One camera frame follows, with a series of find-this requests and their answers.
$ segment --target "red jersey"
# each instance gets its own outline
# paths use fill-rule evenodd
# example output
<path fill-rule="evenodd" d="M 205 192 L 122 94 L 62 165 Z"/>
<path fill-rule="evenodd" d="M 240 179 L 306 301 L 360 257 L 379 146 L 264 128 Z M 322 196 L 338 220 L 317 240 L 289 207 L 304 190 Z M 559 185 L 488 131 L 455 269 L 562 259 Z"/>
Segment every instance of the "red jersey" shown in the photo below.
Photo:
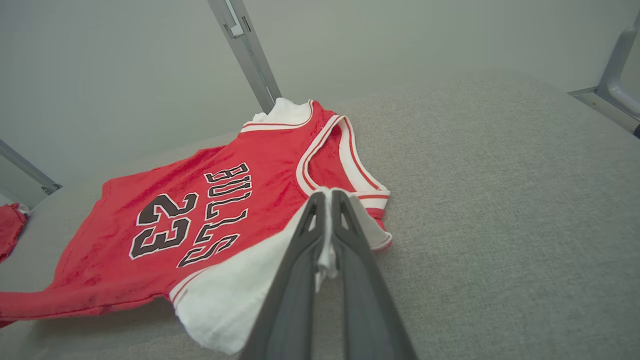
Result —
<path fill-rule="evenodd" d="M 314 101 L 278 101 L 281 121 L 269 122 L 272 111 L 227 146 L 106 182 L 51 285 L 0 293 L 0 320 L 173 300 L 193 274 L 281 231 L 319 184 L 356 193 L 382 226 L 389 192 L 360 163 L 349 120 Z"/>

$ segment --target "red fabric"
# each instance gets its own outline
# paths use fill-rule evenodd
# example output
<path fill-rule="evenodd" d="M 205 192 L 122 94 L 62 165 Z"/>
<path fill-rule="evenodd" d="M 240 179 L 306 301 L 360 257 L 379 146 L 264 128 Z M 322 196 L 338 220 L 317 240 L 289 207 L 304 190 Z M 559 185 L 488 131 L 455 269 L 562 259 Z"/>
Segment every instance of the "red fabric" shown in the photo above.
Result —
<path fill-rule="evenodd" d="M 316 102 L 312 106 L 304 126 L 243 132 L 225 147 L 106 182 L 102 198 L 62 254 L 51 285 L 38 293 L 0 293 L 0 323 L 99 315 L 168 297 L 189 274 L 281 231 L 307 199 L 296 179 L 298 162 L 334 115 Z M 329 162 L 323 167 L 340 166 Z M 243 164 L 247 171 L 241 173 Z M 349 186 L 340 179 L 328 184 Z M 171 199 L 179 213 L 155 206 L 158 199 L 165 204 Z M 206 220 L 212 202 L 217 204 L 210 210 L 217 213 Z M 136 238 L 146 234 L 152 235 L 136 247 Z M 158 244 L 166 247 L 138 254 Z"/>
<path fill-rule="evenodd" d="M 0 206 L 0 263 L 13 251 L 18 243 L 18 235 L 22 231 L 27 218 L 18 211 L 20 204 Z"/>

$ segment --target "white fabric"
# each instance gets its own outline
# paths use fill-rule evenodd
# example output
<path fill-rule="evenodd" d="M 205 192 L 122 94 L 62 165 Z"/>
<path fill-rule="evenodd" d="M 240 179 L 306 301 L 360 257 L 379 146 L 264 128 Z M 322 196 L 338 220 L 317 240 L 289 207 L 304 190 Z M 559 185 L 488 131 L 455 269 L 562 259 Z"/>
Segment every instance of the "white fabric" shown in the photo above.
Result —
<path fill-rule="evenodd" d="M 31 210 L 29 210 L 29 206 L 25 204 L 19 204 L 18 211 L 20 211 L 24 215 L 31 215 Z"/>
<path fill-rule="evenodd" d="M 330 206 L 330 190 L 320 188 L 318 191 L 329 195 L 327 203 Z M 367 214 L 357 197 L 349 196 L 371 247 L 380 249 L 386 246 L 390 236 Z M 195 341 L 228 354 L 240 351 L 306 205 L 302 205 L 280 233 L 223 263 L 193 274 L 171 291 L 176 315 Z M 337 275 L 335 251 L 329 240 L 324 240 L 318 261 L 316 290 L 325 276 Z"/>
<path fill-rule="evenodd" d="M 296 105 L 283 97 L 276 99 L 269 115 L 265 113 L 255 114 L 252 122 L 266 122 L 277 124 L 301 124 L 311 116 L 311 100 L 305 104 Z"/>

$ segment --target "metal frame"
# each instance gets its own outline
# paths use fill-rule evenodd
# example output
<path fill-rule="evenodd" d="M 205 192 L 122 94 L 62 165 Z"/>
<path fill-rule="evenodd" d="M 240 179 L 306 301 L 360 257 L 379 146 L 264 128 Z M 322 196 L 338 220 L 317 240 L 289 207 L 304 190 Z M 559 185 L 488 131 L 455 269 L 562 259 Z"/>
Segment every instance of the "metal frame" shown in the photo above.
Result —
<path fill-rule="evenodd" d="M 275 99 L 281 97 L 282 94 L 242 0 L 208 1 L 220 28 L 227 35 L 227 42 L 258 99 L 260 107 L 265 113 L 269 113 L 275 104 Z"/>
<path fill-rule="evenodd" d="M 636 17 L 631 28 L 626 29 L 620 34 L 618 43 L 613 49 L 607 68 L 604 71 L 598 90 L 598 94 L 603 99 L 609 101 L 619 109 L 640 120 L 640 99 L 635 99 L 632 95 L 625 91 L 620 82 L 622 69 L 627 62 L 631 48 L 636 41 L 638 29 L 640 28 L 640 13 Z"/>
<path fill-rule="evenodd" d="M 24 171 L 25 174 L 32 177 L 35 181 L 42 185 L 42 191 L 47 195 L 54 193 L 57 189 L 60 189 L 62 185 L 53 181 L 49 176 L 36 168 L 29 160 L 22 157 L 9 145 L 7 145 L 2 139 L 0 139 L 0 156 L 4 156 L 7 160 L 11 161 L 16 167 Z"/>

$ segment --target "white jersey trim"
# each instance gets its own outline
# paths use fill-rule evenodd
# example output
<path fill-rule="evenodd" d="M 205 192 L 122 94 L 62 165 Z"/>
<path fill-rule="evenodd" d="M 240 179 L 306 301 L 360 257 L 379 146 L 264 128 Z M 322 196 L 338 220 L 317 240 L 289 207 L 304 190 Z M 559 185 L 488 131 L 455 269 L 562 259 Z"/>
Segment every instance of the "white jersey trim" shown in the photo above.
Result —
<path fill-rule="evenodd" d="M 332 116 L 316 135 L 296 168 L 296 179 L 302 191 L 310 195 L 320 186 L 309 175 L 309 163 L 318 150 L 324 145 L 333 128 L 338 125 L 342 132 L 339 143 L 339 157 L 347 179 L 356 190 L 365 208 L 384 209 L 389 198 L 389 191 L 365 169 L 356 151 L 353 126 L 346 116 Z"/>
<path fill-rule="evenodd" d="M 279 97 L 276 100 L 276 106 L 273 107 L 271 113 L 256 114 L 253 121 L 249 121 L 243 125 L 241 133 L 260 130 L 290 130 L 297 129 L 307 125 L 314 116 L 313 100 L 307 101 L 306 104 L 295 105 L 293 102 Z M 278 119 L 278 122 L 268 122 L 270 119 Z M 297 122 L 298 119 L 306 119 L 303 122 Z"/>

